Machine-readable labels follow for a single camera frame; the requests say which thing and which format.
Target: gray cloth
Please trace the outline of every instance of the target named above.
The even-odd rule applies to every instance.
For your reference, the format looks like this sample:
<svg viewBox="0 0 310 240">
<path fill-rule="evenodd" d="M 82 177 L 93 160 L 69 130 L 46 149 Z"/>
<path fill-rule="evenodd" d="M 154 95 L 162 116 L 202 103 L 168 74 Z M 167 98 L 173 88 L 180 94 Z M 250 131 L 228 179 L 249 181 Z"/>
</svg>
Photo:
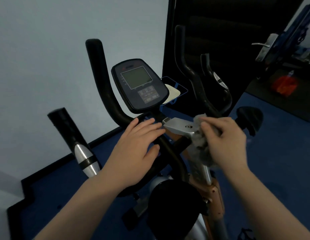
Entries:
<svg viewBox="0 0 310 240">
<path fill-rule="evenodd" d="M 207 144 L 206 137 L 201 129 L 201 121 L 200 117 L 206 117 L 206 114 L 197 115 L 194 117 L 194 126 L 196 132 L 192 137 L 192 144 L 187 148 L 191 161 L 200 162 L 208 167 L 217 167 L 217 165 L 213 162 L 211 154 L 209 153 L 209 147 Z"/>
</svg>

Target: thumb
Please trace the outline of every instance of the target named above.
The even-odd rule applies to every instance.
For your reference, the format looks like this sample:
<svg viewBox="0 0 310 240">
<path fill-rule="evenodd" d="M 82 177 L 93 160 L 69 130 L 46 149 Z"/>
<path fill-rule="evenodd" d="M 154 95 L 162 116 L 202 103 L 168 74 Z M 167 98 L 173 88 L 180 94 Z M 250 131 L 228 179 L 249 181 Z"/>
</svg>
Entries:
<svg viewBox="0 0 310 240">
<path fill-rule="evenodd" d="M 213 140 L 218 139 L 219 137 L 216 135 L 216 133 L 213 131 L 210 124 L 206 122 L 201 123 L 201 129 L 204 132 L 207 142 L 210 144 Z"/>
<path fill-rule="evenodd" d="M 146 153 L 144 160 L 149 162 L 150 165 L 152 165 L 156 157 L 158 156 L 159 152 L 160 152 L 160 146 L 153 145 L 151 149 L 149 149 L 149 151 Z"/>
</svg>

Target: person's left hand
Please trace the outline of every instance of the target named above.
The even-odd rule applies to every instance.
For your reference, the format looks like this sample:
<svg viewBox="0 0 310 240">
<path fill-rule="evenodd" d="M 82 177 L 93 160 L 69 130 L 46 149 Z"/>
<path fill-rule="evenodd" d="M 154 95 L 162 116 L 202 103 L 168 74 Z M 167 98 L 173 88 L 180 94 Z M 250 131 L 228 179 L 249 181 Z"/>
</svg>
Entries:
<svg viewBox="0 0 310 240">
<path fill-rule="evenodd" d="M 159 129 L 162 124 L 153 124 L 154 121 L 151 118 L 138 124 L 138 118 L 135 118 L 117 142 L 100 171 L 112 187 L 123 190 L 137 184 L 151 168 L 160 146 L 153 145 L 148 152 L 147 149 L 150 143 L 165 133 L 165 129 Z"/>
</svg>

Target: hand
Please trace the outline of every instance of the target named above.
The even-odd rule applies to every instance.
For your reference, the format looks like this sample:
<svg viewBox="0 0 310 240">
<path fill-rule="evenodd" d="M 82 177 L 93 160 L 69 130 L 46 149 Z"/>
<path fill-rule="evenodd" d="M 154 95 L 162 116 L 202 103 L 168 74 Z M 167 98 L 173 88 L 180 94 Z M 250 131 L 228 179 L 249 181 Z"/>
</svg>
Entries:
<svg viewBox="0 0 310 240">
<path fill-rule="evenodd" d="M 203 130 L 213 160 L 226 175 L 241 173 L 248 169 L 246 157 L 246 135 L 232 118 L 201 117 Z M 211 125 L 222 131 L 217 136 Z"/>
<path fill-rule="evenodd" d="M 137 184 L 151 168 L 160 151 L 159 145 L 147 149 L 157 137 L 165 133 L 162 124 L 151 118 L 138 124 L 135 118 L 117 142 L 100 174 L 112 187 L 123 190 Z"/>
</svg>

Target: blue carpet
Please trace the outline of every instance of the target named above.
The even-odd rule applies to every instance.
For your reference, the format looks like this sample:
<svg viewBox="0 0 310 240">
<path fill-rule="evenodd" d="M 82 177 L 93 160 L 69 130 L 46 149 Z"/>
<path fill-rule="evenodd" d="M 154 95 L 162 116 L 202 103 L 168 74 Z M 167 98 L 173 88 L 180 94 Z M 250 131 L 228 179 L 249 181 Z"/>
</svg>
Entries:
<svg viewBox="0 0 310 240">
<path fill-rule="evenodd" d="M 248 137 L 248 161 L 251 170 L 284 203 L 284 205 L 310 230 L 310 123 L 267 104 L 256 97 L 244 94 L 231 116 L 236 118 L 236 108 L 254 106 L 264 113 L 264 122 L 256 137 Z M 187 120 L 192 118 L 163 108 L 169 117 Z M 102 165 L 109 157 L 120 134 L 93 148 Z M 217 172 L 225 203 L 225 220 L 232 239 L 242 227 L 249 227 L 243 207 L 221 171 Z M 32 239 L 63 207 L 80 185 L 85 175 L 76 161 L 60 167 L 32 184 L 35 202 L 21 213 L 25 240 Z M 148 185 L 140 190 L 145 196 Z M 92 239 L 152 239 L 152 234 L 142 220 L 136 229 L 126 230 L 121 216 L 135 205 L 133 197 L 117 198 L 101 221 Z"/>
</svg>

